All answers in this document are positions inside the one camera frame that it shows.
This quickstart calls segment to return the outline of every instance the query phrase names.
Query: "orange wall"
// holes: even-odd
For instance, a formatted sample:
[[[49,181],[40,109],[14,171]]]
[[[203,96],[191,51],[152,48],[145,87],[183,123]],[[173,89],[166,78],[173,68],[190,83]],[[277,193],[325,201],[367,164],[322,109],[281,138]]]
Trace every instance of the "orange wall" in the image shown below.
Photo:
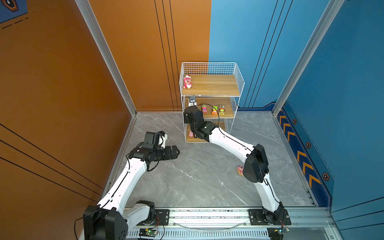
[[[2,237],[74,239],[131,116],[74,1],[28,1],[0,44],[0,123],[89,179],[0,125]]]
[[[211,0],[90,2],[136,109],[181,111],[181,63],[208,61]]]

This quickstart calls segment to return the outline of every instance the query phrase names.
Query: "blue wall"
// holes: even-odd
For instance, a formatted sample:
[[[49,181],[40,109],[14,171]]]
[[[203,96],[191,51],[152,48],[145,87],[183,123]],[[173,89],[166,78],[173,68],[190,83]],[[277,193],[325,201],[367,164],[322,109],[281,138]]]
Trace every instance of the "blue wall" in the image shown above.
[[[2,3],[0,3],[0,23],[16,18],[28,12],[26,0],[17,0],[16,3],[19,10],[15,12],[12,12]]]
[[[346,240],[383,239],[383,13],[383,1],[345,1],[288,98],[333,176]]]
[[[237,62],[245,80],[241,108],[279,97],[328,2],[212,0],[209,61]]]

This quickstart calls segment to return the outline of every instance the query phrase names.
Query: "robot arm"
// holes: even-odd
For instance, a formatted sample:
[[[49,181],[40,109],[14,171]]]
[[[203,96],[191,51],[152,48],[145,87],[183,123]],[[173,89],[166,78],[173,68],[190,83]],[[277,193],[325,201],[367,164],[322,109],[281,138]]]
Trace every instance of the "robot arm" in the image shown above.
[[[180,153],[175,145],[165,146],[164,132],[147,132],[144,142],[135,147],[128,156],[127,164],[109,192],[97,206],[89,206],[83,214],[85,240],[121,240],[128,230],[140,222],[151,224],[155,218],[155,205],[149,201],[138,201],[122,217],[123,210],[134,186],[149,170],[151,162],[176,159]]]
[[[286,210],[271,185],[264,147],[260,144],[253,146],[243,142],[216,124],[204,121],[203,113],[196,106],[185,109],[184,122],[190,124],[191,131],[196,137],[221,146],[243,162],[243,175],[254,183],[262,199],[265,221],[273,225],[280,224],[286,215]]]

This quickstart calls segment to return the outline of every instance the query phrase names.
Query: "pink teddy bear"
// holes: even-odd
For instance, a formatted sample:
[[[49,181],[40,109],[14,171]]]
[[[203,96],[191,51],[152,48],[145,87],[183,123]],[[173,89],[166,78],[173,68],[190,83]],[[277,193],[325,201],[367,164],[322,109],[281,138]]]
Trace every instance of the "pink teddy bear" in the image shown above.
[[[191,77],[189,75],[186,75],[185,78],[184,78],[184,86],[183,86],[183,88],[190,89],[191,87],[192,87]]]

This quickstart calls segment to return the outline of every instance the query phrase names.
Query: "black stripe line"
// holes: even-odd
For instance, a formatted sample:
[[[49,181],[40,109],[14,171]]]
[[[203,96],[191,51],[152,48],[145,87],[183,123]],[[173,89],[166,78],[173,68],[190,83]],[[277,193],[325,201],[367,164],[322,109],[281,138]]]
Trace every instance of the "black stripe line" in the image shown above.
[[[255,104],[255,101],[256,101],[257,95],[259,95],[259,91],[260,91],[260,88],[261,88],[261,86],[262,86],[262,84],[263,84],[263,80],[264,80],[265,74],[266,74],[266,72],[267,72],[267,70],[268,70],[268,67],[269,67],[269,63],[271,62],[271,59],[272,59],[273,53],[275,52],[275,48],[276,48],[277,42],[279,41],[279,38],[280,38],[280,34],[281,34],[282,30],[283,30],[283,27],[284,27],[284,24],[285,24],[285,20],[287,19],[287,16],[288,16],[289,10],[291,9],[292,3],[293,3],[293,0],[291,1],[291,5],[289,6],[289,9],[288,9],[287,15],[285,16],[285,19],[284,19],[283,25],[282,25],[282,27],[281,27],[281,29],[280,29],[280,33],[279,33],[279,36],[277,37],[277,40],[276,40],[275,46],[273,47],[273,51],[272,51],[272,54],[271,54],[271,58],[269,59],[268,65],[267,65],[267,67],[266,67],[266,69],[265,69],[265,72],[264,72],[264,75],[263,75],[262,81],[261,81],[261,83],[260,83],[259,89],[257,90],[257,94],[256,94],[256,97],[255,97],[255,100],[253,101],[253,104],[252,104],[252,106]]]
[[[384,210],[377,211],[377,212],[371,212],[371,213],[369,213],[369,214],[363,214],[363,215],[359,215],[359,216],[355,216],[355,217],[362,217],[362,216],[366,216],[366,215],[377,214],[377,213],[379,213],[379,212],[384,212]],[[345,218],[345,219],[337,220],[337,221],[335,221],[335,222],[338,222],[338,221],[344,221],[344,220],[351,219],[351,218],[355,218],[355,217],[349,217],[349,218]]]
[[[268,103],[267,105],[265,105],[264,107],[261,107],[261,108],[266,108],[266,107],[268,107],[269,105],[271,105],[272,103],[276,103],[276,102],[270,102],[270,103]]]
[[[3,157],[0,157],[0,159],[3,159],[4,161],[9,162],[9,163],[11,163],[11,164],[13,164],[13,165],[15,165],[15,166],[17,166],[17,167],[19,167],[19,168],[21,168],[21,169],[24,169],[24,170],[26,170],[26,171],[28,171],[28,172],[30,172],[30,173],[33,173],[34,175],[37,175],[37,176],[39,176],[39,177],[41,177],[41,178],[44,178],[45,180],[48,180],[48,181],[50,181],[50,182],[52,182],[52,183],[54,183],[54,184],[56,184],[56,185],[59,185],[59,186],[61,186],[61,187],[64,187],[63,185],[58,184],[57,182],[54,182],[54,181],[52,181],[52,180],[49,180],[48,178],[43,177],[43,176],[41,176],[41,175],[39,175],[39,174],[37,174],[37,173],[35,173],[35,172],[32,172],[31,170],[28,170],[28,169],[26,169],[26,168],[24,168],[24,167],[22,167],[22,166],[20,166],[20,165],[17,165],[16,163],[13,163],[13,162],[11,162],[11,161],[9,161],[9,160],[3,158]],[[71,191],[71,192],[77,193],[77,194],[79,194],[80,196],[83,196],[83,197],[85,197],[85,198],[88,198],[89,200],[92,200],[92,201],[94,201],[94,202],[97,202],[97,201],[95,201],[95,200],[93,200],[93,199],[91,199],[91,198],[89,198],[89,197],[87,197],[87,196],[84,196],[83,194],[80,194],[80,193],[78,193],[78,192],[75,192],[74,190],[71,190],[71,189],[69,189],[69,188],[67,188],[67,187],[64,187],[64,188],[65,188],[65,189],[68,189],[68,190]]]
[[[172,22],[172,32],[173,32],[173,44],[175,45],[175,57],[176,57],[176,70],[177,70],[177,82],[178,82],[178,86],[179,86],[179,66],[177,65],[177,53],[176,53],[176,41],[175,41],[175,30],[173,28],[173,18],[172,18],[172,7],[170,5],[170,0],[169,0],[169,9],[170,9],[170,19],[171,19],[171,22]]]
[[[176,97],[176,106],[177,106],[177,109],[179,109],[179,101],[177,100],[177,94],[176,94],[176,84],[175,84],[175,76],[173,74],[173,64],[172,64],[172,56],[170,54],[170,46],[169,46],[169,37],[168,37],[168,28],[167,28],[167,20],[166,20],[166,11],[164,9],[164,1],[161,0],[161,2],[163,3],[163,12],[164,12],[164,22],[166,23],[166,32],[167,32],[167,40],[168,40],[168,50],[169,50],[169,58],[170,58],[170,67],[172,69],[172,80],[173,80],[173,87],[175,89],[175,97]]]
[[[15,134],[16,136],[18,136],[19,138],[23,139],[24,141],[26,141],[27,143],[31,144],[32,146],[34,146],[35,148],[39,149],[40,151],[42,151],[43,153],[45,153],[46,155],[50,156],[51,158],[55,159],[56,161],[58,161],[59,163],[61,163],[62,165],[66,166],[67,168],[71,169],[72,171],[74,171],[75,173],[79,174],[80,176],[82,176],[83,178],[87,179],[88,181],[90,181],[91,183],[93,183],[94,185],[98,186],[99,188],[101,189],[104,189],[102,187],[100,187],[99,185],[97,185],[96,183],[92,182],[91,180],[89,180],[88,178],[84,177],[83,175],[81,175],[80,173],[78,173],[77,171],[73,170],[72,168],[70,168],[69,166],[67,166],[66,164],[60,162],[57,158],[53,157],[52,155],[48,154],[47,152],[45,152],[44,150],[42,150],[41,148],[39,148],[38,146],[34,145],[33,143],[31,143],[30,141],[26,140],[25,138],[23,138],[22,136],[20,136],[19,134],[15,133],[14,131],[10,130],[9,128],[7,128],[6,126],[4,126],[3,124],[0,123],[0,126],[2,126],[3,128],[5,128],[6,130],[10,131],[11,133]]]
[[[348,229],[354,229],[354,228],[361,228],[361,227],[377,226],[377,225],[382,225],[382,224],[384,224],[384,222],[382,222],[382,223],[376,223],[376,224],[371,224],[371,225],[360,226],[360,227],[350,227],[350,228],[340,229],[340,231],[342,231],[342,230],[348,230]]]
[[[7,28],[7,27],[9,27],[9,26],[12,26],[12,24],[10,24],[10,25],[8,25],[8,26],[5,26],[5,27],[3,27],[3,28],[1,28],[1,29]]]
[[[283,7],[281,8],[279,18],[277,19],[277,23],[276,23],[276,26],[275,26],[275,30],[273,31],[273,34],[272,34],[272,37],[271,37],[271,41],[269,42],[269,46],[268,46],[268,49],[267,49],[267,51],[266,51],[266,54],[265,54],[265,58],[264,58],[262,67],[260,68],[259,76],[257,77],[257,81],[256,81],[256,83],[259,81],[260,74],[261,74],[261,72],[262,72],[262,70],[263,70],[263,67],[264,67],[264,63],[265,63],[266,57],[268,56],[269,48],[270,48],[271,43],[272,43],[272,40],[273,40],[273,36],[275,35],[277,25],[279,25],[279,21],[280,21],[281,13],[283,12],[283,9],[284,9],[284,6],[285,6],[285,2],[286,2],[286,0],[284,0],[284,4],[283,4]],[[252,93],[251,99],[249,100],[248,107],[251,105],[251,101],[252,101],[252,98],[253,98],[253,94],[255,93],[256,86],[257,86],[257,85],[255,85],[255,88],[253,89],[253,93]]]
[[[68,178],[68,179],[70,179],[70,180],[74,181],[75,183],[77,183],[77,184],[79,184],[79,185],[81,185],[81,186],[85,187],[86,189],[88,189],[88,190],[91,190],[92,192],[94,192],[94,193],[98,194],[98,193],[97,193],[97,192],[95,192],[94,190],[92,190],[92,189],[90,189],[90,188],[87,188],[86,186],[82,185],[81,183],[79,183],[79,182],[77,182],[77,181],[73,180],[72,178],[70,178],[70,177],[68,177],[68,176],[66,176],[66,175],[64,175],[64,174],[62,174],[61,172],[59,172],[59,171],[57,171],[57,170],[55,170],[55,169],[51,168],[50,166],[48,166],[48,165],[46,165],[46,164],[44,164],[44,163],[40,162],[39,160],[37,160],[37,159],[35,159],[35,158],[33,158],[33,157],[29,156],[29,155],[28,155],[28,154],[26,154],[25,152],[23,152],[23,151],[21,151],[21,150],[19,150],[19,149],[15,148],[15,147],[13,147],[13,146],[9,145],[8,143],[4,142],[3,140],[1,140],[1,139],[0,139],[0,142],[2,142],[2,143],[4,143],[4,144],[8,145],[9,147],[11,147],[11,148],[15,149],[16,151],[19,151],[20,153],[22,153],[22,154],[26,155],[27,157],[29,157],[29,158],[31,158],[31,159],[33,159],[33,160],[37,161],[38,163],[40,163],[40,164],[43,164],[43,165],[44,165],[44,166],[46,166],[47,168],[54,170],[54,171],[55,171],[55,172],[57,172],[58,174],[61,174],[61,175],[63,175],[64,177],[66,177],[66,178]]]
[[[23,13],[23,14],[21,14],[21,15],[18,15],[18,16],[16,16],[16,17],[14,17],[14,18],[18,18],[18,17],[23,16],[23,15],[25,15],[25,14],[27,14],[27,13]],[[1,23],[5,23],[6,21],[12,20],[12,19],[14,19],[14,18],[7,19],[7,20],[5,20],[5,21],[2,21]]]
[[[276,5],[275,5],[275,9],[273,10],[273,14],[272,14],[272,17],[271,17],[271,21],[269,22],[268,30],[267,30],[267,32],[266,32],[266,34],[265,34],[265,38],[264,38],[264,42],[263,42],[263,46],[262,46],[262,50],[260,51],[259,59],[257,60],[257,64],[256,64],[256,67],[255,67],[255,72],[253,73],[253,77],[252,77],[252,81],[251,81],[251,85],[249,86],[247,97],[245,98],[244,107],[245,107],[245,105],[246,105],[246,103],[247,103],[248,95],[249,95],[249,92],[250,92],[251,87],[252,87],[252,83],[253,83],[253,79],[254,79],[254,77],[255,77],[256,69],[257,69],[257,66],[259,65],[259,61],[260,61],[260,57],[261,57],[262,52],[263,52],[263,48],[264,48],[264,44],[265,44],[265,40],[266,40],[266,37],[268,36],[269,27],[271,26],[272,19],[273,19],[273,16],[274,16],[274,14],[275,14],[276,7],[277,7],[277,3],[278,3],[278,2],[279,2],[279,1],[277,0],[277,1],[276,1]]]
[[[366,201],[366,202],[362,202],[362,203],[360,203],[360,204],[356,204],[356,205],[353,205],[353,206],[350,206],[350,207],[356,207],[356,206],[358,206],[358,205],[366,204],[366,203],[373,202],[373,201],[376,201],[376,200],[380,200],[380,199],[383,199],[383,198],[384,198],[384,197],[379,197],[379,198],[376,198],[376,199],[373,199],[373,200],[370,200],[370,201]],[[339,209],[339,210],[333,211],[332,213],[334,213],[334,212],[338,212],[338,211],[341,211],[341,210],[344,210],[344,209],[348,209],[348,208],[350,208],[350,207],[345,207],[345,208],[343,208],[343,209]]]
[[[161,38],[160,22],[159,22],[159,15],[158,15],[158,13],[157,13],[157,8],[156,8],[156,0],[153,0],[153,2],[155,3],[155,10],[156,10],[156,16],[157,16],[157,23],[159,24],[160,40],[161,40],[161,46],[163,47],[164,62],[165,62],[165,64],[166,64],[166,71],[167,71],[167,77],[168,77],[169,93],[170,93],[170,98],[171,98],[171,101],[172,101],[172,108],[173,108],[173,111],[175,111],[175,108],[173,107],[172,91],[170,90],[170,82],[169,82],[169,75],[168,75],[168,68],[167,68],[166,54],[165,54],[165,52],[164,52],[163,39]]]

